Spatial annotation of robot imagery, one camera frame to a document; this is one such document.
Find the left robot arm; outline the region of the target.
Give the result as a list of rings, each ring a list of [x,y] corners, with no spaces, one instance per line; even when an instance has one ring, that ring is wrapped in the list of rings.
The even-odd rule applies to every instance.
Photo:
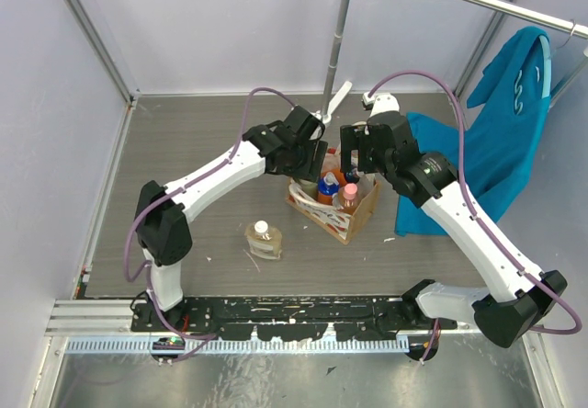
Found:
[[[179,304],[181,263],[193,240],[189,225],[213,202],[262,175],[318,181],[327,143],[322,140],[330,113],[310,113],[295,106],[283,120],[250,128],[231,149],[163,186],[145,184],[136,210],[136,234],[147,261],[153,306],[151,319],[164,331],[184,320]]]

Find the green bottle white cap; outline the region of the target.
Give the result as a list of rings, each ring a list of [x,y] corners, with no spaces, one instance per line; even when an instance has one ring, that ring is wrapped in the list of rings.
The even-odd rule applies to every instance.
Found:
[[[298,183],[300,185],[301,190],[312,200],[317,200],[318,198],[318,184],[316,182],[311,182],[304,179],[299,179]]]

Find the clear yellowish soap bottle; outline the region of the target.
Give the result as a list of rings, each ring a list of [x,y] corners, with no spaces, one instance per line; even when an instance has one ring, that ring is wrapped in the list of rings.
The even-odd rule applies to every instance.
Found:
[[[282,232],[267,221],[255,221],[247,225],[245,238],[252,255],[266,260],[279,260],[282,255]]]

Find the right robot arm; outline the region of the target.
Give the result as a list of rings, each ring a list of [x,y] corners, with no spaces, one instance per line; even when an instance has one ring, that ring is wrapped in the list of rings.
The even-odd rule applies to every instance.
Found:
[[[529,331],[567,288],[557,270],[544,271],[524,256],[471,199],[458,170],[439,152],[422,153],[408,119],[389,111],[365,124],[340,129],[345,171],[358,158],[366,174],[380,174],[453,240],[481,275],[481,288],[450,287],[425,279],[402,296],[402,315],[412,328],[434,319],[476,325],[502,348]]]

